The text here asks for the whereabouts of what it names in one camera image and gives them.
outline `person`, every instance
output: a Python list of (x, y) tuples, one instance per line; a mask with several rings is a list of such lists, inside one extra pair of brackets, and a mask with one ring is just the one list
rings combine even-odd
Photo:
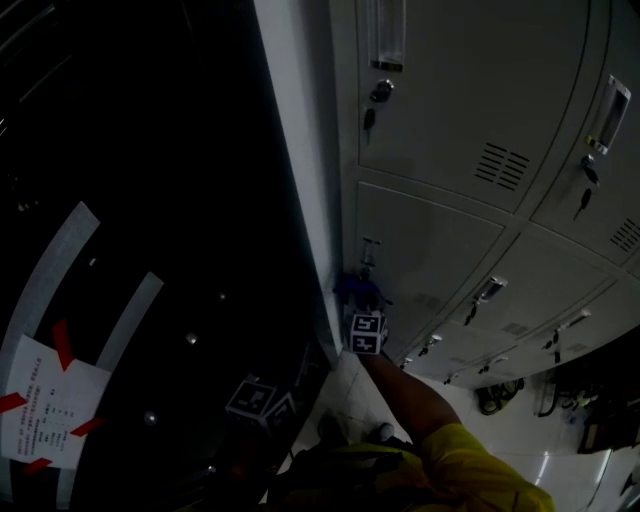
[(275, 478), (274, 510), (553, 511), (551, 497), (490, 455), (436, 391), (382, 355), (359, 356), (412, 443), (383, 425), (349, 446), (335, 419)]

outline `locker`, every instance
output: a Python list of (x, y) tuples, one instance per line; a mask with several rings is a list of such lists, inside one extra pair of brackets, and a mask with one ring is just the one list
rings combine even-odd
[(553, 337), (556, 328), (579, 319), (583, 311), (590, 316), (569, 328), (563, 328), (559, 333), (561, 364), (588, 354), (636, 327), (640, 321), (640, 286), (631, 279), (618, 281), (587, 306), (576, 308), (563, 316), (528, 343), (544, 346)]
[(589, 2), (404, 5), (357, 3), (361, 123), (377, 114), (360, 165), (514, 211), (569, 102)]
[[(612, 9), (605, 67), (589, 117), (533, 220), (621, 265), (640, 242), (640, 18), (625, 0), (614, 1)], [(599, 186), (589, 181), (585, 166)], [(587, 188), (589, 204), (574, 220)]]
[(424, 345), (417, 347), (409, 356), (413, 362), (407, 369), (411, 373), (442, 381), (463, 370), (466, 373), (465, 368), (476, 364), (480, 366), (470, 371), (477, 373), (485, 361), (490, 361), (496, 354), (513, 346), (513, 342), (505, 336), (489, 336), (451, 323), (444, 323), (435, 329), (425, 338), (425, 344), (433, 336), (440, 339), (438, 343), (430, 347), (426, 354), (422, 353)]
[[(483, 287), (492, 277), (507, 284), (483, 300)], [(464, 324), (480, 298), (469, 325), (518, 339), (571, 308), (607, 277), (572, 254), (521, 234), (452, 319)]]
[[(460, 375), (457, 385), (487, 386), (548, 370), (556, 366), (556, 349), (560, 351), (560, 364), (568, 363), (635, 327), (638, 324), (638, 311), (638, 284), (619, 281), (587, 306), (574, 309), (530, 340), (504, 353), (505, 360), (491, 366), (482, 378), (476, 378), (473, 373), (469, 377), (465, 372)], [(558, 328), (558, 343), (545, 349)]]
[[(464, 283), (503, 227), (437, 203), (367, 183), (358, 186), (355, 254), (380, 241), (372, 280), (387, 308), (389, 342), (404, 346)], [(351, 262), (361, 265), (360, 257)]]

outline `shoe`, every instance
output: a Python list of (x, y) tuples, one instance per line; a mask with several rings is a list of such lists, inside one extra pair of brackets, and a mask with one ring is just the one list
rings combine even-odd
[(396, 433), (396, 429), (393, 427), (391, 423), (383, 423), (378, 428), (376, 428), (367, 440), (370, 443), (384, 443), (391, 439)]

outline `red tape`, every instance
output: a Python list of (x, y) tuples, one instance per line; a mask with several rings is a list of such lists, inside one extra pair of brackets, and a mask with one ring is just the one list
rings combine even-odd
[(51, 464), (51, 461), (49, 459), (36, 459), (33, 462), (31, 462), (30, 464), (27, 464), (22, 469), (22, 472), (25, 475), (33, 475), (34, 473), (37, 473), (38, 471), (42, 471), (49, 464)]
[(0, 398), (0, 413), (10, 411), (16, 407), (22, 407), (27, 403), (25, 398), (22, 398), (18, 393), (11, 393)]
[(67, 330), (67, 319), (63, 318), (51, 328), (53, 335), (53, 344), (58, 351), (60, 365), (62, 371), (66, 371), (73, 361), (73, 352), (71, 351), (71, 342), (69, 341), (69, 331)]
[(78, 437), (86, 436), (92, 430), (95, 430), (98, 427), (101, 427), (102, 425), (104, 425), (106, 421), (107, 420), (105, 420), (104, 418), (93, 418), (87, 421), (84, 425), (80, 425), (78, 428), (73, 429), (69, 433), (72, 436), (78, 436)]

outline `white tile floor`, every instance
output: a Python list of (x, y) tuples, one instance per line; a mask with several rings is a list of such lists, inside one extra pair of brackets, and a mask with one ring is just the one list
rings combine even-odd
[[(421, 380), (452, 405), (487, 450), (528, 480), (535, 483), (540, 478), (539, 485), (553, 496), (556, 510), (613, 512), (627, 498), (626, 494), (620, 497), (620, 491), (639, 460), (640, 450), (628, 448), (613, 453), (604, 473), (606, 452), (577, 455), (582, 437), (579, 417), (561, 409), (547, 418), (535, 415), (544, 397), (543, 377), (527, 379), (525, 389), (494, 416), (483, 416), (479, 412), (473, 391)], [(327, 409), (336, 414), (351, 442), (362, 441), (368, 432), (385, 421), (395, 426), (396, 437), (409, 440), (353, 354), (343, 352), (338, 368), (329, 374), (309, 420), (292, 447), (294, 456), (319, 442), (317, 424)], [(280, 471), (286, 471), (290, 464), (291, 459), (287, 457)]]

